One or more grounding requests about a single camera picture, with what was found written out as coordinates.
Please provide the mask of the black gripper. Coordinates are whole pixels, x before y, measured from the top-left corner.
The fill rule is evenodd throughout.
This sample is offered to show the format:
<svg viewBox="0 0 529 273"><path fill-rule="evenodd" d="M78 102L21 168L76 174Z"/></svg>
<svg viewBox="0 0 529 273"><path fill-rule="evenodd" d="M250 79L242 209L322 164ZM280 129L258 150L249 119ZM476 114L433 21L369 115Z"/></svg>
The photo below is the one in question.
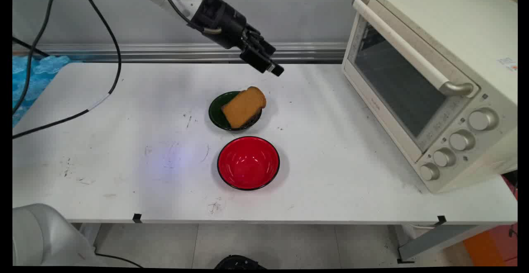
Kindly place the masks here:
<svg viewBox="0 0 529 273"><path fill-rule="evenodd" d="M202 0L191 21L220 33L203 33L225 49L238 47L240 58L263 73L271 72L280 76L284 68L272 60L276 48L268 43L261 33L247 23L246 17L223 0ZM247 26L247 37L251 42L243 42L243 33Z"/></svg>

